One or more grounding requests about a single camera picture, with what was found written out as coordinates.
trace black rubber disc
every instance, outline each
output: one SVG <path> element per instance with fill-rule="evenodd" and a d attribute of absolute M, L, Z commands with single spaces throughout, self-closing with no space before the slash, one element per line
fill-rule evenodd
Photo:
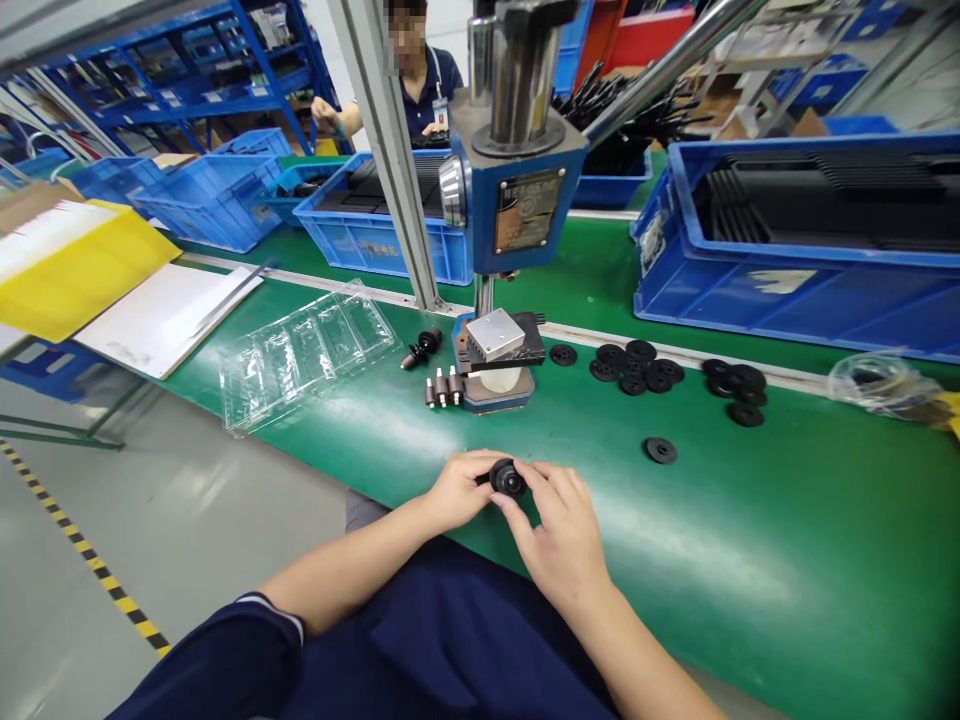
<path fill-rule="evenodd" d="M 726 377 L 727 373 L 730 371 L 730 366 L 724 360 L 720 360 L 719 358 L 710 358 L 709 360 L 703 361 L 700 369 L 706 373 L 707 377 L 722 378 Z"/>
<path fill-rule="evenodd" d="M 601 360 L 591 360 L 590 374 L 600 382 L 613 382 L 620 377 L 620 369 Z"/>
<path fill-rule="evenodd" d="M 554 345 L 550 348 L 550 359 L 557 365 L 569 367 L 577 361 L 577 351 L 569 345 Z"/>
<path fill-rule="evenodd" d="M 658 373 L 653 365 L 647 368 L 647 371 L 643 374 L 643 379 L 646 381 L 647 390 L 650 392 L 665 393 L 670 392 L 673 388 L 673 380 L 670 379 L 670 376 Z"/>
<path fill-rule="evenodd" d="M 751 390 L 741 385 L 737 388 L 737 400 L 754 407 L 766 407 L 767 394 L 763 390 Z"/>
<path fill-rule="evenodd" d="M 707 390 L 717 397 L 731 398 L 737 389 L 723 378 L 707 378 Z"/>
<path fill-rule="evenodd" d="M 732 365 L 727 377 L 734 385 L 751 390 L 763 390 L 767 386 L 766 376 L 752 365 Z"/>
<path fill-rule="evenodd" d="M 650 363 L 650 369 L 658 375 L 666 375 L 674 385 L 683 382 L 686 373 L 673 360 L 654 360 Z"/>
<path fill-rule="evenodd" d="M 627 343 L 627 355 L 642 363 L 652 363 L 657 359 L 657 349 L 646 340 L 631 340 Z"/>
<path fill-rule="evenodd" d="M 627 395 L 643 395 L 647 391 L 647 383 L 642 375 L 624 375 L 620 378 L 620 389 Z"/>
<path fill-rule="evenodd" d="M 669 465 L 677 461 L 677 449 L 669 440 L 650 438 L 643 444 L 643 448 L 651 460 L 661 465 Z"/>
<path fill-rule="evenodd" d="M 597 360 L 618 370 L 623 367 L 627 353 L 619 345 L 601 345 L 597 348 Z"/>
<path fill-rule="evenodd" d="M 764 421 L 760 408 L 746 403 L 730 403 L 727 405 L 727 415 L 737 425 L 743 425 L 744 427 L 758 427 L 763 425 Z"/>

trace green workbench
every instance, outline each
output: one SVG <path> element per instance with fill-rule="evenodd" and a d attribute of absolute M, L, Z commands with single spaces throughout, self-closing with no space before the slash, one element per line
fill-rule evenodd
<path fill-rule="evenodd" d="M 280 269 L 410 292 L 403 279 L 330 268 L 299 231 L 277 231 L 246 256 L 183 247 L 248 263 L 272 256 Z M 819 373 L 848 354 L 641 322 L 630 310 L 635 262 L 625 223 L 571 220 L 557 261 L 500 283 L 497 303 Z M 441 291 L 472 302 L 471 288 Z M 267 280 L 162 387 L 221 414 L 224 345 L 321 294 Z M 381 309 L 402 343 L 434 324 L 452 330 L 446 317 Z M 457 450 L 574 466 L 590 484 L 615 581 L 678 658 L 801 719 L 923 717 L 947 698 L 960 622 L 955 438 L 778 388 L 766 424 L 748 430 L 693 371 L 669 394 L 633 398 L 594 380 L 592 350 L 580 349 L 573 367 L 534 371 L 526 408 L 483 417 L 427 410 L 432 370 L 401 372 L 398 349 L 256 436 L 389 506 L 430 487 Z M 922 366 L 957 385 L 957 368 Z M 641 442 L 651 436 L 676 445 L 676 464 L 646 458 Z M 535 512 L 529 498 L 523 504 Z M 495 508 L 453 537 L 524 571 Z"/>

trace concrete floor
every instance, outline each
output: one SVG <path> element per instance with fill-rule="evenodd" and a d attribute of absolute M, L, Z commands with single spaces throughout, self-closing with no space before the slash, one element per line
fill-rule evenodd
<path fill-rule="evenodd" d="M 82 426 L 99 412 L 2 380 L 0 407 Z M 344 486 L 163 391 L 103 435 L 127 447 L 10 443 L 171 643 L 343 530 Z M 0 720 L 103 718 L 157 659 L 0 459 Z M 731 718 L 782 717 L 691 672 Z"/>

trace hand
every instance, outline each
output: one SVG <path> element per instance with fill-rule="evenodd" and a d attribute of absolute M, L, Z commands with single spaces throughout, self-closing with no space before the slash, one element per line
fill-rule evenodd
<path fill-rule="evenodd" d="M 490 502 L 490 483 L 477 478 L 490 472 L 497 460 L 510 457 L 492 450 L 451 455 L 430 491 L 421 497 L 425 522 L 433 534 L 442 535 L 466 525 Z"/>
<path fill-rule="evenodd" d="M 443 123 L 430 123 L 427 125 L 427 129 L 423 131 L 423 134 L 426 136 L 433 135 L 435 132 L 447 132 L 450 128 Z"/>
<path fill-rule="evenodd" d="M 576 470 L 544 462 L 514 461 L 540 511 L 536 529 L 506 495 L 492 501 L 503 511 L 530 577 L 550 604 L 569 621 L 612 588 L 603 559 L 600 528 L 586 483 Z"/>

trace dark blue shirt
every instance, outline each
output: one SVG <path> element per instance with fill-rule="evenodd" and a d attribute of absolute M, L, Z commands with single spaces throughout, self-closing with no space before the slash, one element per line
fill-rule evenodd
<path fill-rule="evenodd" d="M 529 580 L 437 538 L 356 615 L 304 644 L 257 593 L 178 643 L 108 720 L 617 717 Z"/>

